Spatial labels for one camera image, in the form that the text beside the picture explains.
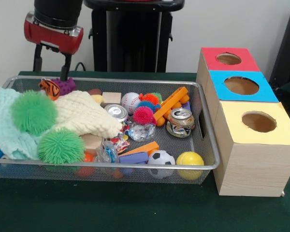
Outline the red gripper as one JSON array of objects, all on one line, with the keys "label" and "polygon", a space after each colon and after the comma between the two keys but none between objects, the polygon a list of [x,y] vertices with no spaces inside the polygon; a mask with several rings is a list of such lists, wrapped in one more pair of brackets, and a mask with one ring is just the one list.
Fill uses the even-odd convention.
[{"label": "red gripper", "polygon": [[27,41],[35,43],[33,71],[42,70],[42,45],[61,52],[65,56],[65,63],[61,68],[60,80],[67,81],[70,71],[72,55],[75,54],[81,44],[84,29],[76,26],[72,30],[54,29],[39,22],[33,12],[26,15],[24,22],[24,35]]}]

